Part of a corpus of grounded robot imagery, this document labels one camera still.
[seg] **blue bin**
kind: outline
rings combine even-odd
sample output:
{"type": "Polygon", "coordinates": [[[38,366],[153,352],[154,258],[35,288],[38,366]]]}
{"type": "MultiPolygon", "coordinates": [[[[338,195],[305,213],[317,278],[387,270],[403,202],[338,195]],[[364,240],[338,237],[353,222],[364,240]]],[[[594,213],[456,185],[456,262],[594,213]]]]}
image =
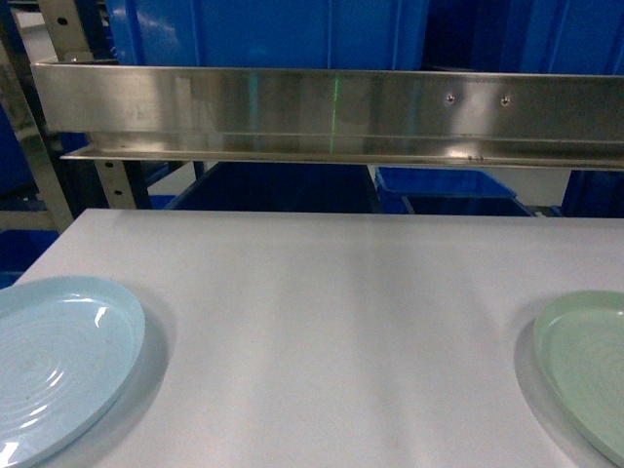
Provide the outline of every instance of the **blue bin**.
{"type": "Polygon", "coordinates": [[[384,213],[409,212],[404,197],[514,199],[516,193],[483,171],[377,168],[375,187],[384,213]]]}
{"type": "Polygon", "coordinates": [[[122,64],[420,67],[429,0],[108,0],[122,64]]]}
{"type": "Polygon", "coordinates": [[[58,237],[56,231],[0,231],[0,289],[14,283],[58,237]]]}
{"type": "Polygon", "coordinates": [[[525,73],[624,73],[621,0],[481,0],[472,66],[525,73]]]}
{"type": "Polygon", "coordinates": [[[32,184],[32,173],[11,123],[0,106],[0,195],[32,184]]]}
{"type": "Polygon", "coordinates": [[[571,217],[624,217],[624,174],[572,172],[560,212],[571,217]]]}
{"type": "Polygon", "coordinates": [[[403,197],[410,215],[531,216],[515,198],[403,197]]]}
{"type": "Polygon", "coordinates": [[[171,210],[380,213],[362,166],[219,163],[168,206],[171,210]]]}

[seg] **light green plate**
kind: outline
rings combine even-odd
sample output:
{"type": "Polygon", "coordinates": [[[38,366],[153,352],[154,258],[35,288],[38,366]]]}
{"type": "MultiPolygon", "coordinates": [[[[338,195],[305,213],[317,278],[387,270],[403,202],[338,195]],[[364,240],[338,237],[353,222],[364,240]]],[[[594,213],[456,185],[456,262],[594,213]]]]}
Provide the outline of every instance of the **light green plate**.
{"type": "Polygon", "coordinates": [[[624,293],[564,295],[533,332],[539,366],[569,421],[624,467],[624,293]]]}

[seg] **perforated metal upright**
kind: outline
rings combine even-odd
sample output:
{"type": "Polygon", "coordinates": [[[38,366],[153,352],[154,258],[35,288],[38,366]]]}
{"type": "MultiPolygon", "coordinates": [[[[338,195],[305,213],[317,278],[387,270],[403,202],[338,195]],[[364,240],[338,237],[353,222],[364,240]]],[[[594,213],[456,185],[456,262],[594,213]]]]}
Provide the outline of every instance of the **perforated metal upright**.
{"type": "MultiPolygon", "coordinates": [[[[39,0],[39,8],[59,60],[110,59],[95,0],[39,0]]],[[[102,160],[96,168],[110,208],[150,208],[139,163],[102,160]]]]}

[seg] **plastic plate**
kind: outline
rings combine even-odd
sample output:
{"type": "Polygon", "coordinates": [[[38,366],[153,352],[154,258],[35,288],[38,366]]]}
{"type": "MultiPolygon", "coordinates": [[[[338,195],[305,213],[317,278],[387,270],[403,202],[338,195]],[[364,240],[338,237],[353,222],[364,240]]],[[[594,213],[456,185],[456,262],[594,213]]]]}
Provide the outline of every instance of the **plastic plate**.
{"type": "Polygon", "coordinates": [[[0,291],[0,468],[29,467],[114,403],[145,331],[137,299],[90,277],[0,291]]]}
{"type": "Polygon", "coordinates": [[[624,467],[624,294],[564,295],[533,331],[537,361],[568,420],[624,467]]]}

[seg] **stainless steel bracket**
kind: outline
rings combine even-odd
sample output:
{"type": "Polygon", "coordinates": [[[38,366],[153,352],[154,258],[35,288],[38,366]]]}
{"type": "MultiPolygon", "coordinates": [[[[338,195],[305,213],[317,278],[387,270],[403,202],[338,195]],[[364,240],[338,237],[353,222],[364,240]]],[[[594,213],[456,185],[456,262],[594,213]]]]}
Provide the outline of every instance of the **stainless steel bracket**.
{"type": "Polygon", "coordinates": [[[624,169],[624,77],[37,63],[68,158],[624,169]]]}

